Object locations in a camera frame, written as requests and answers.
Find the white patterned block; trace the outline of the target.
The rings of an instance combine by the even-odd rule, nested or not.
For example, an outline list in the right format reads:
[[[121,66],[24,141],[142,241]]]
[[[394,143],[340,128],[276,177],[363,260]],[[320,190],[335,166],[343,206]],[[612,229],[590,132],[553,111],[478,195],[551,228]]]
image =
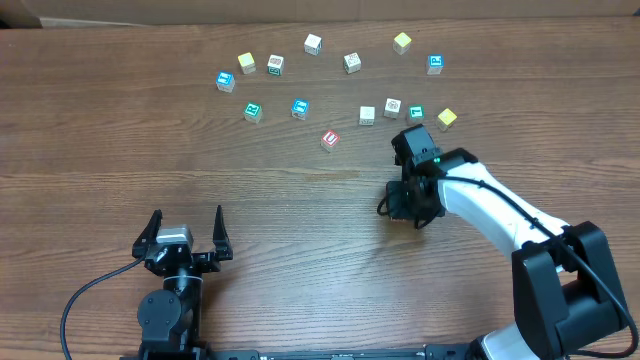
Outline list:
[[[383,116],[391,119],[397,119],[401,110],[401,101],[398,99],[387,98],[383,111]]]

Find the blue block centre left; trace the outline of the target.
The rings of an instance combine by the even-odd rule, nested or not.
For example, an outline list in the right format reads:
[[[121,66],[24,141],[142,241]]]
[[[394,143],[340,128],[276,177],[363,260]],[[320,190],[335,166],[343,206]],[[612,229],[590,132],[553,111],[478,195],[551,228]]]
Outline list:
[[[308,118],[310,102],[305,99],[296,98],[291,107],[291,116],[300,120]]]

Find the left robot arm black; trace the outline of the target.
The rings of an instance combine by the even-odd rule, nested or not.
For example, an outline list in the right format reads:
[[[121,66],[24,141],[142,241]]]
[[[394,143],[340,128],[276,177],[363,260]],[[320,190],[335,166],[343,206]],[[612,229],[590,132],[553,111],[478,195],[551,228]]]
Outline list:
[[[140,359],[212,359],[210,345],[200,339],[203,279],[219,272],[233,258],[223,210],[216,209],[212,243],[206,252],[193,250],[186,225],[165,227],[156,210],[132,246],[132,256],[163,279],[162,288],[148,293],[137,310],[142,329]]]

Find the yellow block top left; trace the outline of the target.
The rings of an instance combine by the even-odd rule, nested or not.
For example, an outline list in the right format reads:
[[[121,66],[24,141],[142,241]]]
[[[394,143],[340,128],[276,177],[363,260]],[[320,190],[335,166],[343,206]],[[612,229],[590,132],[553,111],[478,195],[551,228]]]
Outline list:
[[[251,52],[246,52],[237,57],[243,74],[250,74],[256,71],[256,63]]]

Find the blue block far left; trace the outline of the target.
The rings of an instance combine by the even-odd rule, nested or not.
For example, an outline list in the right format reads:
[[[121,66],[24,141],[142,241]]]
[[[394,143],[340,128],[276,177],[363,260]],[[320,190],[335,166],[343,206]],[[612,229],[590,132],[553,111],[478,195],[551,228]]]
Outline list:
[[[235,76],[230,72],[220,71],[217,74],[215,84],[220,91],[232,93],[236,84]]]

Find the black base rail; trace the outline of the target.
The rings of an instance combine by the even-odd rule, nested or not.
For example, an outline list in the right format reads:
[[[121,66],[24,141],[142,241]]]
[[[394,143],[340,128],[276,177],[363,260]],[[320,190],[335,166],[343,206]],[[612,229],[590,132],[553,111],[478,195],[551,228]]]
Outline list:
[[[139,349],[121,360],[472,360],[483,359],[469,344],[426,345],[421,348],[259,352],[257,350],[213,351],[195,349],[191,353],[159,353]]]

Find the white block red C side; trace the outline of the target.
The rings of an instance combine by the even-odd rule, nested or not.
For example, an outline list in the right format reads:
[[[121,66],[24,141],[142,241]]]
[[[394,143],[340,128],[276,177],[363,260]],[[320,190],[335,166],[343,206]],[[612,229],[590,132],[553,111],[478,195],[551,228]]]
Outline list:
[[[345,55],[343,57],[343,65],[347,74],[360,71],[362,62],[357,52]]]

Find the plain white block centre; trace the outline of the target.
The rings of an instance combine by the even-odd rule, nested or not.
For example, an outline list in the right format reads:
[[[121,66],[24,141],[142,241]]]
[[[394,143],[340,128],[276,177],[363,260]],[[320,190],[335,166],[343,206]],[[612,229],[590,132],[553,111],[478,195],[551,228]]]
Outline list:
[[[359,111],[359,124],[361,126],[373,126],[376,110],[373,106],[361,106]]]

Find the red U block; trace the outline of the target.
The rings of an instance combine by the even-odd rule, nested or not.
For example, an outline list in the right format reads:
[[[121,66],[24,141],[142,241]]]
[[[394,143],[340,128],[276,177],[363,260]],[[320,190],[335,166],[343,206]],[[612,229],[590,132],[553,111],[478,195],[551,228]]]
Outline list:
[[[328,129],[321,137],[321,147],[327,152],[333,152],[341,137],[335,131]]]

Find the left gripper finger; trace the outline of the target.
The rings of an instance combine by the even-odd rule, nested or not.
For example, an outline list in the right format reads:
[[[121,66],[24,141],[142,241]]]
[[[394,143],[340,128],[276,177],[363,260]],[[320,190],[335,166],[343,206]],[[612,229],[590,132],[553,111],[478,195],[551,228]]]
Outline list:
[[[162,211],[156,209],[146,227],[132,245],[132,256],[135,259],[145,257],[149,247],[157,243],[156,237],[161,227],[162,218]]]
[[[217,206],[212,242],[215,247],[215,255],[218,261],[233,259],[233,249],[224,224],[224,214],[221,205]]]

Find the yellow 8 block top right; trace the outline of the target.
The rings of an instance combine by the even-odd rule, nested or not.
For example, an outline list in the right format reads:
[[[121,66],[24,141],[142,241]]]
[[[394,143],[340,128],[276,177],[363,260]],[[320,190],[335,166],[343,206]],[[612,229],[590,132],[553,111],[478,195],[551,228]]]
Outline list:
[[[405,32],[401,32],[393,40],[393,49],[398,55],[403,55],[410,49],[411,43],[411,37]]]

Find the green T block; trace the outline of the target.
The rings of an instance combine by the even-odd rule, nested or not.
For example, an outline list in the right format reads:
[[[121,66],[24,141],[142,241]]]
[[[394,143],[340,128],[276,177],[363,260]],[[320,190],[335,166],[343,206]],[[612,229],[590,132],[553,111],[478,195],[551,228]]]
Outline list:
[[[409,126],[417,125],[425,119],[425,109],[421,104],[412,104],[407,107],[406,120]]]

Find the green R block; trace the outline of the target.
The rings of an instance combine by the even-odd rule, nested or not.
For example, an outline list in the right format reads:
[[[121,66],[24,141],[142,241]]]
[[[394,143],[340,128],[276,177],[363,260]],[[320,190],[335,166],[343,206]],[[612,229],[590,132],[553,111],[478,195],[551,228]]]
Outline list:
[[[248,102],[244,108],[243,116],[247,121],[258,124],[263,116],[262,106],[258,103]]]

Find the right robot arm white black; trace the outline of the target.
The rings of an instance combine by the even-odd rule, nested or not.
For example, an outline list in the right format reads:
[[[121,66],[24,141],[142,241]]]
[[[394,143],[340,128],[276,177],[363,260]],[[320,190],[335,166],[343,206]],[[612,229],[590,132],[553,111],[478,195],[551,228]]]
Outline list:
[[[546,214],[497,181],[463,148],[442,151],[422,125],[391,145],[402,174],[377,212],[422,229],[452,213],[511,263],[513,324],[469,344],[427,345],[427,359],[622,359],[639,347],[605,233]]]

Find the white block top centre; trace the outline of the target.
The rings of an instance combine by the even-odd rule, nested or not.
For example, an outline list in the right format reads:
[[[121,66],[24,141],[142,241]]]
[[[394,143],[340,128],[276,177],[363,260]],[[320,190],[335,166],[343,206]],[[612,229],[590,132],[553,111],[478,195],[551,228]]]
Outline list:
[[[318,56],[322,49],[322,38],[309,34],[304,41],[304,51],[310,55]]]

